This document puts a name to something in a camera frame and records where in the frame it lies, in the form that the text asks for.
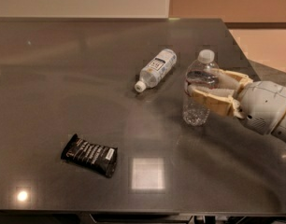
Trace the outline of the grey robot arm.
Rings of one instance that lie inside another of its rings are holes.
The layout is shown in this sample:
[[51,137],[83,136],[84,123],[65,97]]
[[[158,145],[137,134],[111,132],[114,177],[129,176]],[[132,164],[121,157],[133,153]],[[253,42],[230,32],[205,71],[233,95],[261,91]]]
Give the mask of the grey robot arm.
[[236,117],[244,127],[286,143],[286,87],[215,68],[189,71],[185,91],[210,111]]

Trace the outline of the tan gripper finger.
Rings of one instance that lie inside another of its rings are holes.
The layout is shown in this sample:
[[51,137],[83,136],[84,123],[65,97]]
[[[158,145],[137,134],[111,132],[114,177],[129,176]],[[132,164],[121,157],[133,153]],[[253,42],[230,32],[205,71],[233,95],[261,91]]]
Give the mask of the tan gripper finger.
[[237,96],[242,92],[241,85],[217,89],[189,85],[187,92],[196,109],[209,110],[223,117],[243,118],[243,111],[237,100]]
[[246,74],[223,70],[218,71],[219,87],[221,91],[241,92],[253,80]]

